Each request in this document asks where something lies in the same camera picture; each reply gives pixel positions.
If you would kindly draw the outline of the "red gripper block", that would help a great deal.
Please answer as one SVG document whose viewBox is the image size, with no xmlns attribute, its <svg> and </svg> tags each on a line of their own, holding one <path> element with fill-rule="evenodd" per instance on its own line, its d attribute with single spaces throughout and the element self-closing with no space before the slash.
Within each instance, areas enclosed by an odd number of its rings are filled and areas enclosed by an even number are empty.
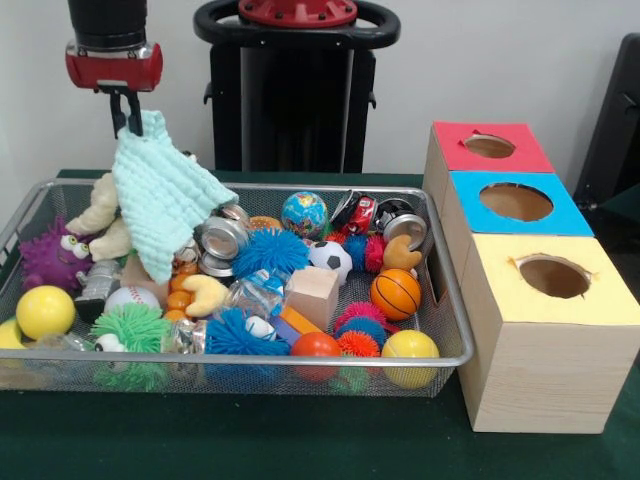
<svg viewBox="0 0 640 480">
<path fill-rule="evenodd" d="M 159 44 L 147 43 L 127 51 L 92 51 L 69 42 L 65 64 L 72 83 L 78 88 L 127 87 L 131 90 L 127 93 L 129 126 L 142 126 L 136 92 L 151 92 L 160 83 L 163 54 Z M 110 91 L 109 101 L 114 137 L 118 138 L 118 132 L 126 126 L 121 94 L 117 90 Z"/>
</svg>

